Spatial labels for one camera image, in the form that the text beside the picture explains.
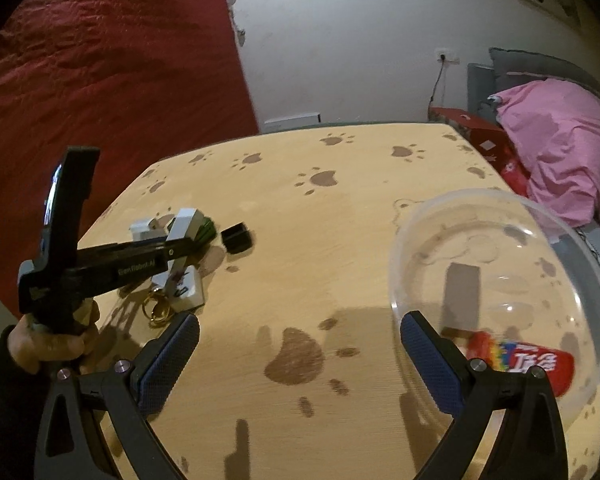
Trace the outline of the left hand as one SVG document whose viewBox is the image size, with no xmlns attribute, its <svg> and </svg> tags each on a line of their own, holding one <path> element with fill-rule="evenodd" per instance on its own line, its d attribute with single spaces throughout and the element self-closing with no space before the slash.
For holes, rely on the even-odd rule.
<svg viewBox="0 0 600 480">
<path fill-rule="evenodd" d="M 91 301 L 90 324 L 79 335 L 50 334 L 34 327 L 30 314 L 23 315 L 7 337 L 7 349 L 14 362 L 27 373 L 35 375 L 43 362 L 78 360 L 81 374 L 90 374 L 96 367 L 95 347 L 98 339 L 96 322 L 99 308 Z"/>
</svg>

